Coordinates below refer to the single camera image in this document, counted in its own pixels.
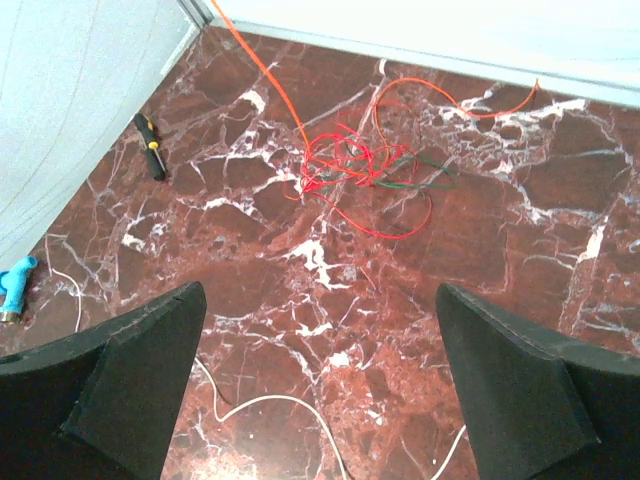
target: black object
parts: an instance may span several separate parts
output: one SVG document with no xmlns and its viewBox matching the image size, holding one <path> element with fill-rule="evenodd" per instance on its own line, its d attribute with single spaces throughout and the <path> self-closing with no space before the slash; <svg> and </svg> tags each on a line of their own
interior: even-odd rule
<svg viewBox="0 0 640 480">
<path fill-rule="evenodd" d="M 640 359 L 454 285 L 436 305 L 482 480 L 640 479 Z"/>
<path fill-rule="evenodd" d="M 134 115 L 133 123 L 144 140 L 144 145 L 146 147 L 144 153 L 151 176 L 154 180 L 164 180 L 167 177 L 167 169 L 160 157 L 160 154 L 158 153 L 158 147 L 160 144 L 158 143 L 153 123 L 151 123 L 151 120 L 141 113 L 136 113 Z"/>
<path fill-rule="evenodd" d="M 160 478 L 205 312 L 191 283 L 0 358 L 0 479 Z"/>
</svg>

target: red marble tile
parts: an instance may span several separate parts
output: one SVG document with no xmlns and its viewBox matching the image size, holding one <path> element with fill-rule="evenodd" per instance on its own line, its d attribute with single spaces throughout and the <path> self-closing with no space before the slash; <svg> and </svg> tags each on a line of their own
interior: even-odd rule
<svg viewBox="0 0 640 480">
<path fill-rule="evenodd" d="M 373 99 L 417 76 L 466 108 L 505 110 L 524 88 L 249 36 L 287 89 L 309 135 L 358 129 L 382 145 Z M 433 189 L 419 234 L 357 231 L 298 186 L 304 144 L 284 102 L 228 32 L 208 29 L 143 111 L 158 125 L 170 177 L 150 179 L 126 129 L 34 249 L 26 323 L 3 326 L 9 354 L 128 311 L 190 280 L 209 310 L 199 356 L 219 407 L 264 394 L 303 398 L 327 419 L 355 479 L 422 479 L 463 424 L 435 316 L 449 281 L 564 334 L 640 354 L 640 112 L 538 92 L 523 111 L 477 120 L 423 86 L 385 98 L 380 122 L 457 172 Z M 445 175 L 416 173 L 439 185 Z M 401 233 L 428 203 L 415 192 L 334 193 L 357 221 Z M 313 416 L 258 404 L 224 424 L 194 368 L 164 480 L 336 479 Z M 463 437 L 442 480 L 477 478 Z"/>
</svg>

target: screwdriver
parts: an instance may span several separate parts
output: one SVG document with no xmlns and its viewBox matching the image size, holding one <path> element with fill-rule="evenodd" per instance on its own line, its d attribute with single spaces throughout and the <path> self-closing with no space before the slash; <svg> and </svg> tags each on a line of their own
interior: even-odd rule
<svg viewBox="0 0 640 480">
<path fill-rule="evenodd" d="M 142 135 L 144 144 L 147 147 L 144 154 L 147 158 L 147 166 L 151 171 L 154 180 L 161 182 L 167 177 L 167 169 L 164 166 L 160 154 L 158 154 L 158 139 L 154 133 L 153 123 L 141 113 L 136 113 L 133 117 L 133 123 Z"/>
</svg>

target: red wire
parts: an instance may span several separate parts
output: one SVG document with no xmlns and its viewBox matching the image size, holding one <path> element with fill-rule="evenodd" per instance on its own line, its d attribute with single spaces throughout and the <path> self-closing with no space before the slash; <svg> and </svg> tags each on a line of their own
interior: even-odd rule
<svg viewBox="0 0 640 480">
<path fill-rule="evenodd" d="M 387 173 L 389 169 L 391 169 L 398 160 L 405 157 L 406 153 L 409 153 L 417 158 L 417 156 L 413 152 L 411 152 L 407 147 L 403 145 L 390 145 L 387 142 L 386 137 L 382 133 L 382 128 L 380 127 L 380 122 L 379 122 L 379 107 L 383 105 L 382 98 L 387 94 L 387 92 L 392 87 L 401 83 L 418 83 L 426 87 L 432 88 L 437 92 L 439 92 L 440 94 L 444 95 L 444 97 L 447 98 L 453 105 L 455 105 L 456 108 L 458 108 L 459 110 L 463 111 L 465 114 L 473 118 L 493 118 L 499 115 L 514 113 L 520 110 L 522 107 L 524 107 L 529 102 L 529 100 L 531 100 L 535 92 L 540 89 L 538 81 L 536 80 L 536 83 L 531 89 L 531 91 L 529 92 L 529 95 L 527 96 L 527 98 L 525 98 L 516 107 L 503 112 L 478 114 L 463 108 L 458 102 L 456 102 L 456 100 L 448 92 L 446 92 L 442 88 L 438 87 L 437 85 L 434 85 L 433 83 L 427 80 L 423 80 L 422 78 L 417 78 L 417 77 L 398 78 L 390 82 L 388 85 L 386 85 L 380 91 L 380 93 L 378 94 L 378 97 L 374 102 L 374 109 L 373 109 L 374 124 L 375 124 L 375 128 L 377 130 L 378 135 L 380 135 L 380 138 L 384 143 L 383 147 L 371 150 L 364 143 L 360 134 L 358 134 L 357 131 L 341 123 L 339 123 L 338 126 L 346 130 L 349 134 L 353 135 L 356 138 L 355 141 L 350 139 L 348 136 L 337 134 L 337 133 L 333 133 L 333 134 L 326 133 L 318 136 L 313 141 L 309 141 L 304 125 L 300 121 L 300 118 L 296 112 L 295 107 L 293 106 L 293 103 L 289 99 L 289 96 L 285 92 L 284 88 L 282 88 L 282 86 L 280 85 L 280 82 L 278 82 L 275 76 L 269 71 L 269 69 L 264 65 L 264 63 L 262 63 L 258 55 L 253 51 L 253 49 L 249 46 L 249 44 L 244 40 L 242 35 L 234 27 L 231 20 L 224 14 L 222 9 L 218 5 L 217 0 L 211 0 L 211 3 L 213 4 L 213 7 L 216 9 L 216 11 L 220 15 L 220 17 L 222 18 L 226 26 L 229 28 L 233 36 L 236 38 L 238 43 L 242 46 L 242 48 L 244 48 L 244 50 L 251 57 L 253 62 L 258 66 L 260 71 L 269 79 L 271 84 L 278 91 L 278 93 L 284 100 L 284 103 L 287 105 L 289 112 L 291 112 L 291 115 L 294 121 L 296 122 L 298 130 L 300 130 L 302 139 L 304 140 L 306 148 L 305 148 L 304 159 L 300 167 L 300 175 L 302 177 L 301 178 L 302 193 L 297 198 L 291 197 L 286 193 L 284 193 L 284 196 L 290 200 L 300 200 L 300 197 L 302 195 L 304 195 L 305 193 L 310 193 L 322 199 L 324 202 L 326 202 L 327 205 L 329 205 L 332 208 L 332 210 L 335 210 L 340 216 L 342 216 L 342 218 L 344 218 L 348 223 L 353 225 L 358 230 L 378 238 L 400 240 L 417 233 L 421 228 L 423 228 L 425 225 L 427 225 L 427 223 L 429 223 L 429 219 L 431 218 L 431 211 L 433 209 L 433 203 L 431 201 L 431 197 L 427 194 L 427 197 L 429 198 L 429 211 L 427 212 L 426 217 L 418 227 L 402 235 L 390 235 L 382 232 L 377 232 L 375 230 L 371 230 L 367 227 L 359 225 L 354 220 L 352 220 L 346 213 L 340 210 L 335 203 L 329 200 L 325 195 L 318 192 L 324 189 L 327 189 L 329 187 L 333 187 L 338 184 L 348 182 L 348 181 L 355 181 L 355 184 L 361 187 L 374 186 L 376 179 L 378 179 L 381 175 L 384 175 L 385 173 Z M 411 111 L 411 109 L 405 104 L 402 104 L 400 102 L 387 102 L 386 104 L 390 104 L 390 105 L 397 104 L 402 108 L 406 108 L 407 110 L 409 110 L 409 112 L 413 115 L 413 112 Z M 333 158 L 326 159 L 319 156 L 320 155 L 319 151 L 323 150 L 322 148 L 320 148 L 321 147 L 320 144 L 325 140 L 333 141 L 332 143 L 333 143 L 333 148 L 335 152 Z M 341 149 L 341 145 L 344 146 L 345 149 L 347 149 L 349 146 L 353 147 L 355 151 L 360 153 L 360 155 L 357 155 L 357 156 L 349 155 L 348 153 L 347 155 L 340 154 L 339 151 Z M 378 154 L 380 154 L 381 152 L 384 152 L 384 159 L 382 161 L 376 162 L 376 158 L 379 156 Z M 412 176 L 415 175 L 416 169 L 417 169 L 417 162 L 414 165 Z"/>
</svg>

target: white wall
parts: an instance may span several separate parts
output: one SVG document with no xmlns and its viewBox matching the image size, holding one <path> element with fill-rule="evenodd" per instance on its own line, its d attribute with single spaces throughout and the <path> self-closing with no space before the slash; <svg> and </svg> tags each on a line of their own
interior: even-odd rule
<svg viewBox="0 0 640 480">
<path fill-rule="evenodd" d="M 175 0 L 0 0 L 0 270 L 35 245 L 195 33 Z"/>
<path fill-rule="evenodd" d="M 640 107 L 637 0 L 219 4 L 247 32 Z"/>
</svg>

